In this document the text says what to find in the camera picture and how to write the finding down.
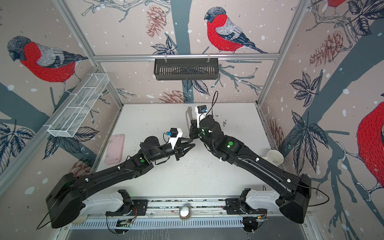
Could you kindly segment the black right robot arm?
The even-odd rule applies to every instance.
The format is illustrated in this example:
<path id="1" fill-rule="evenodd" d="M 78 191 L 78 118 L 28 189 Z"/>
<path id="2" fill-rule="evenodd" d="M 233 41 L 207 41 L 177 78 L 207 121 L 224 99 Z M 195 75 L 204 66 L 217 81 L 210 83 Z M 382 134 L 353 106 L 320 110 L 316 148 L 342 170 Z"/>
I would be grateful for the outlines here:
<path id="1" fill-rule="evenodd" d="M 200 139 L 218 159 L 240 167 L 272 188 L 272 191 L 243 190 L 233 214 L 254 211 L 279 211 L 289 220 L 302 224 L 311 198 L 312 180 L 305 174 L 288 173 L 254 153 L 238 139 L 225 135 L 211 116 L 191 120 L 190 137 Z"/>

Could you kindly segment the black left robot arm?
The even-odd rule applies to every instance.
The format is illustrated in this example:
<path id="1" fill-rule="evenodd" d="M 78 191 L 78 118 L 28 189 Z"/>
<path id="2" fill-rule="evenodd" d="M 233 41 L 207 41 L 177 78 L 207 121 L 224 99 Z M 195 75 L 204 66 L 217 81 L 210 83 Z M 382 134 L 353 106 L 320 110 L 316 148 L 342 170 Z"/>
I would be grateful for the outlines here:
<path id="1" fill-rule="evenodd" d="M 193 147 L 195 144 L 190 139 L 179 138 L 173 146 L 170 142 L 160 145 L 157 137 L 150 136 L 140 143 L 137 154 L 121 164 L 85 176 L 76 177 L 73 173 L 62 176 L 46 198 L 52 228 L 58 229 L 74 221 L 86 207 L 83 201 L 90 196 L 146 174 L 157 160 L 171 156 L 179 160 Z"/>

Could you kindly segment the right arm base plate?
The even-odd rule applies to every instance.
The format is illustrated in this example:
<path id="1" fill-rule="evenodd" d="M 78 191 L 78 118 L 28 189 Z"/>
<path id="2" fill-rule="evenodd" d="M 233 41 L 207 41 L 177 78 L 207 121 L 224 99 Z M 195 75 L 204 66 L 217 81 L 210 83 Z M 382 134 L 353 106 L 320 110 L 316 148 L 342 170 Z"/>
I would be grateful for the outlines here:
<path id="1" fill-rule="evenodd" d="M 245 202 L 239 199 L 225 199 L 225 206 L 223 209 L 228 215 L 265 215 L 267 209 L 252 209 Z"/>

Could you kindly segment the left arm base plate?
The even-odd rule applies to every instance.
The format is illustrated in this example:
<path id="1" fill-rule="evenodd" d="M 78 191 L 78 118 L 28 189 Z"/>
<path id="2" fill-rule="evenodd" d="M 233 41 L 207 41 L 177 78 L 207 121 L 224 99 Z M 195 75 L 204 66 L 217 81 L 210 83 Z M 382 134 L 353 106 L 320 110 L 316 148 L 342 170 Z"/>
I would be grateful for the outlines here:
<path id="1" fill-rule="evenodd" d="M 123 203 L 115 212 L 106 212 L 108 217 L 122 216 L 145 216 L 148 206 L 148 200 L 132 200 L 130 203 Z"/>

